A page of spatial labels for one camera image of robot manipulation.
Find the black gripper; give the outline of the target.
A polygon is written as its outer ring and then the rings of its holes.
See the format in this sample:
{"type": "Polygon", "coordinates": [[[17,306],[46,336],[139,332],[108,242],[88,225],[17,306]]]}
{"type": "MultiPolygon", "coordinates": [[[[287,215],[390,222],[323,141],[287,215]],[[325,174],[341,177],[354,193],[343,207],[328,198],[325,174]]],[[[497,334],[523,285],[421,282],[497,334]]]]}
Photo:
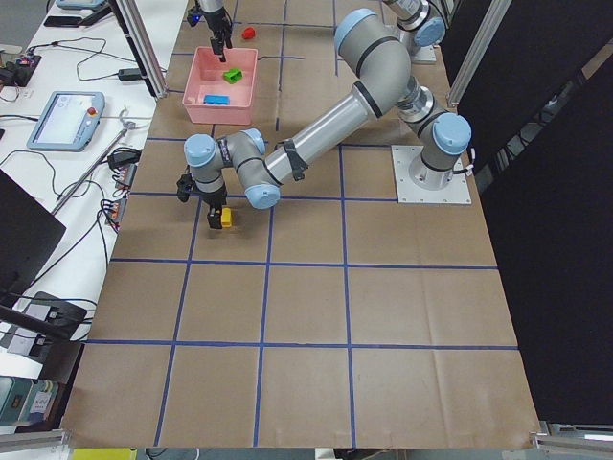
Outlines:
{"type": "Polygon", "coordinates": [[[207,222],[210,229],[221,230],[222,223],[222,207],[227,204],[227,189],[221,187],[214,192],[203,192],[200,189],[196,190],[207,203],[210,208],[207,213],[207,222]]]}
{"type": "Polygon", "coordinates": [[[215,11],[204,11],[204,18],[210,31],[214,34],[210,38],[214,55],[219,58],[220,62],[225,62],[224,48],[233,48],[231,18],[225,8],[215,11]]]}

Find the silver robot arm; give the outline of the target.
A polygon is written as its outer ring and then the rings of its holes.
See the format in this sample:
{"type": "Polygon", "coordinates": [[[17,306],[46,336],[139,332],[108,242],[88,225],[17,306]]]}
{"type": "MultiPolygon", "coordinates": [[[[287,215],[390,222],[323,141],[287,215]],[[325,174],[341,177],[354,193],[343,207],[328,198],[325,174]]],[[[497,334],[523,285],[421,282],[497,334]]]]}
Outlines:
{"type": "MultiPolygon", "coordinates": [[[[397,17],[393,35],[403,43],[413,63],[434,63],[434,47],[445,36],[447,23],[433,1],[383,1],[397,17]]],[[[233,20],[223,1],[194,1],[187,20],[193,27],[204,20],[212,34],[211,47],[215,56],[225,62],[225,49],[231,49],[233,20]]]]}
{"type": "Polygon", "coordinates": [[[368,121],[392,108],[422,144],[402,161],[399,186],[412,184],[416,202],[432,202],[432,194],[447,190],[468,168],[459,168],[469,150],[471,127],[461,115],[445,110],[431,91],[411,73],[409,51],[369,9],[351,11],[337,26],[334,46],[356,76],[351,91],[295,136],[265,152],[255,128],[218,139],[195,134],[184,144],[187,168],[177,180],[176,196],[185,202],[199,196],[209,206],[210,228],[222,226],[227,189],[223,170],[234,169],[252,207],[268,209],[281,198],[287,179],[301,181],[309,166],[368,121]]]}

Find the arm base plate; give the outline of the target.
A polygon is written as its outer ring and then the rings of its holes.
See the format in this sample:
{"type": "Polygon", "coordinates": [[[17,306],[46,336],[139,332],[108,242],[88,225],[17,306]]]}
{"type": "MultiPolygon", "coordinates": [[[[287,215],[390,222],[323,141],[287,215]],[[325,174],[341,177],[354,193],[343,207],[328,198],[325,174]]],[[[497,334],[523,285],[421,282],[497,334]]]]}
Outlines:
{"type": "Polygon", "coordinates": [[[415,48],[411,51],[410,56],[412,62],[416,64],[430,65],[435,64],[437,61],[436,53],[432,45],[415,48]]]}
{"type": "Polygon", "coordinates": [[[417,205],[472,204],[467,178],[453,170],[437,172],[422,161],[423,146],[392,145],[397,202],[417,205]]]}

